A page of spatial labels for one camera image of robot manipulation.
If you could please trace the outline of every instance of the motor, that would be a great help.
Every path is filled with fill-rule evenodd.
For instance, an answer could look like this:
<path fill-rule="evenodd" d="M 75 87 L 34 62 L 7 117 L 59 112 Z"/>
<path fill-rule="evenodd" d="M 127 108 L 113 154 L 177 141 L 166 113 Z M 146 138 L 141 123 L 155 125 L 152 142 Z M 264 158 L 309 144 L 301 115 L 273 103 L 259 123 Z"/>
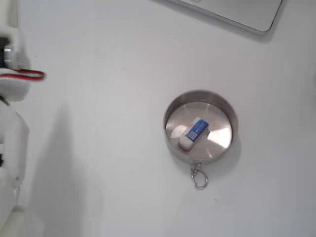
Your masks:
<path fill-rule="evenodd" d="M 0 0 L 0 237 L 34 237 L 27 213 L 18 206 L 24 180 L 29 128 L 10 107 L 22 101 L 31 81 L 45 74 L 32 71 L 18 28 L 18 0 Z"/>

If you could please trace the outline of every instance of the metal ring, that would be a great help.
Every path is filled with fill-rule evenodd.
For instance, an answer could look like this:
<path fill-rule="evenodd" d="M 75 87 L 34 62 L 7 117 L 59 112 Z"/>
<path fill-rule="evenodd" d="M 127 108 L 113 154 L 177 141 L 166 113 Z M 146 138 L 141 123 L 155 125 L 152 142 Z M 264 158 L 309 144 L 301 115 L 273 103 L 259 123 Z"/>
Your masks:
<path fill-rule="evenodd" d="M 198 173 L 202 174 L 202 175 L 204 176 L 204 178 L 205 178 L 205 182 L 204 182 L 203 185 L 198 185 L 198 182 L 197 182 L 197 180 L 196 180 L 196 175 L 197 175 Z M 193 179 L 193 181 L 194 181 L 194 183 L 195 183 L 195 185 L 196 185 L 196 189 L 202 190 L 202 189 L 204 189 L 204 188 L 208 185 L 208 177 L 207 177 L 207 175 L 206 175 L 203 171 L 201 171 L 201 170 L 195 170 L 194 172 L 192 172 L 191 177 L 192 177 L 192 179 Z"/>

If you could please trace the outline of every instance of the cable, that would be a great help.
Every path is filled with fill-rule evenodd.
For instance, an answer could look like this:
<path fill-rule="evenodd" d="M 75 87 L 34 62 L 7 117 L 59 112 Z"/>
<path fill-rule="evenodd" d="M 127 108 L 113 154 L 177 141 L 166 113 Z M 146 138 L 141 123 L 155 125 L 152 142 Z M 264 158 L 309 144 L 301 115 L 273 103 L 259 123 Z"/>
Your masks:
<path fill-rule="evenodd" d="M 2 74 L 0 75 L 0 78 L 12 78 L 12 79 L 21 79 L 21 80 L 30 80 L 30 81 L 40 81 L 44 80 L 45 73 L 40 71 L 34 71 L 34 70 L 13 70 L 14 72 L 17 72 L 18 74 Z"/>

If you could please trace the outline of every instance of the key ring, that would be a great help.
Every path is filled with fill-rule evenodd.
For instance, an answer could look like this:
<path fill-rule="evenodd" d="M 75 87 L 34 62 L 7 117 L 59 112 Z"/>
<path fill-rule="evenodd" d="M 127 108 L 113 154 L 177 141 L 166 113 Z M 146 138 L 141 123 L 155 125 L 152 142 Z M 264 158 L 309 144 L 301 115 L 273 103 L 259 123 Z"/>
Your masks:
<path fill-rule="evenodd" d="M 199 189 L 199 190 L 204 189 L 208 185 L 208 177 L 203 171 L 201 171 L 201 169 L 200 169 L 201 165 L 202 165 L 202 163 L 199 162 L 195 166 L 192 166 L 192 168 L 191 168 L 191 171 L 192 171 L 191 178 L 193 179 L 193 181 L 195 183 L 196 189 Z M 198 182 L 196 180 L 196 175 L 199 173 L 202 174 L 203 177 L 205 178 L 203 185 L 198 185 Z"/>

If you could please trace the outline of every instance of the red wire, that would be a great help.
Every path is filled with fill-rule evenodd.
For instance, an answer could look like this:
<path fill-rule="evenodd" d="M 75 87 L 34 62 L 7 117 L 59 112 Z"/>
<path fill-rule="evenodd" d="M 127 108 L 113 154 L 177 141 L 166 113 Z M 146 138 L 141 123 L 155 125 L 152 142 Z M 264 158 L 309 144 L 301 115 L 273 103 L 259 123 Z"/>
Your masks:
<path fill-rule="evenodd" d="M 24 75 L 2 74 L 0 75 L 0 78 L 12 78 L 12 79 L 21 79 L 21 80 L 30 80 L 30 81 L 40 81 L 40 80 L 44 80 L 45 78 L 45 73 L 40 72 L 40 71 L 25 70 L 25 69 L 20 69 L 20 70 L 15 70 L 15 71 Z M 32 76 L 27 76 L 26 74 L 35 74 L 37 76 L 32 77 Z"/>

